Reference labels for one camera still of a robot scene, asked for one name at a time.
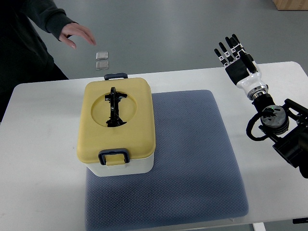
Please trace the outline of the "dark sleeved person forearm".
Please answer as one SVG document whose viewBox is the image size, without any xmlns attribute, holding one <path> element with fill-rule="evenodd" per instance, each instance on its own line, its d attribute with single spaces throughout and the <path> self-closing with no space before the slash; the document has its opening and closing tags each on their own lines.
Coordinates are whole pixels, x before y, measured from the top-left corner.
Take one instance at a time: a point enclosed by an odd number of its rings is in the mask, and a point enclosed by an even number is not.
<svg viewBox="0 0 308 231">
<path fill-rule="evenodd" d="M 25 0 L 21 12 L 39 28 L 59 39 L 62 29 L 70 23 L 64 9 L 58 8 L 52 0 Z"/>
</svg>

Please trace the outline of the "person's bare hand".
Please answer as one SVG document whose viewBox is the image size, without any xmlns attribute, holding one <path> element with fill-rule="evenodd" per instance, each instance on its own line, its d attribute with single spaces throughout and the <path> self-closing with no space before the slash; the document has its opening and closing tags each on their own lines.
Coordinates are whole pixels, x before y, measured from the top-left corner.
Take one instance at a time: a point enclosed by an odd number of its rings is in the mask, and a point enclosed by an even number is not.
<svg viewBox="0 0 308 231">
<path fill-rule="evenodd" d="M 95 46 L 96 40 L 92 32 L 85 26 L 77 23 L 69 23 L 65 25 L 59 35 L 58 40 L 68 45 L 70 48 L 76 49 L 76 44 L 70 39 L 71 36 L 78 36 L 83 38 L 90 45 Z"/>
</svg>

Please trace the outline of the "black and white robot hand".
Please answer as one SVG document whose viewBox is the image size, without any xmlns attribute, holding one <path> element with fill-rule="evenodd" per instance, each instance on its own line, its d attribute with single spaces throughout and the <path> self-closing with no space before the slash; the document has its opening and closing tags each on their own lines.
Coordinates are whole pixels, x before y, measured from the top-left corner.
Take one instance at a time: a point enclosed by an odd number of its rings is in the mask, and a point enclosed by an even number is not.
<svg viewBox="0 0 308 231">
<path fill-rule="evenodd" d="M 214 52 L 223 64 L 232 83 L 242 89 L 251 101 L 268 93 L 268 86 L 252 56 L 245 50 L 235 34 L 225 38 L 228 47 L 220 42 Z"/>
</svg>

